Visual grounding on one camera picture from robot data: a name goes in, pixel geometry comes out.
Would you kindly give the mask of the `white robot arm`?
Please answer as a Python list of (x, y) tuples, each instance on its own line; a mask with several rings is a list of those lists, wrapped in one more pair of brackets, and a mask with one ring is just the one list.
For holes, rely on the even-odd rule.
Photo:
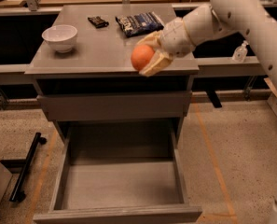
[(210, 0), (185, 17), (166, 23), (161, 31), (139, 41), (155, 50), (140, 74), (151, 77), (198, 45), (235, 33), (250, 45), (277, 90), (277, 20), (259, 0)]

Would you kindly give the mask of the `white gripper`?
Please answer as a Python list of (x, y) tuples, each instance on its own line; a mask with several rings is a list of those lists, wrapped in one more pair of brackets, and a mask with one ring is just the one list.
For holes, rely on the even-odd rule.
[(195, 49), (182, 18), (168, 22), (162, 31), (146, 35), (137, 44), (157, 49), (150, 62), (139, 72), (144, 77), (156, 75), (172, 63), (173, 57), (184, 57)]

